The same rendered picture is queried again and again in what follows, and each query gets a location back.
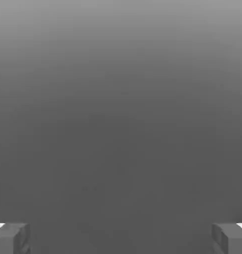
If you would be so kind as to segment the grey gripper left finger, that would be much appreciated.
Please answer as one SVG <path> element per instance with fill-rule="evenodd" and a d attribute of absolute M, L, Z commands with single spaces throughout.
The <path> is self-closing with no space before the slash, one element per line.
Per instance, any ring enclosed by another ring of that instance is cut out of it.
<path fill-rule="evenodd" d="M 0 223 L 0 254 L 31 254 L 30 224 Z"/>

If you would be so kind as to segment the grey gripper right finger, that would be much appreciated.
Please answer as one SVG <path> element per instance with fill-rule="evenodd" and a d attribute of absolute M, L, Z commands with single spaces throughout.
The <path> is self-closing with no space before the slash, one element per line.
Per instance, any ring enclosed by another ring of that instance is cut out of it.
<path fill-rule="evenodd" d="M 214 223 L 211 237 L 211 254 L 242 254 L 242 223 Z"/>

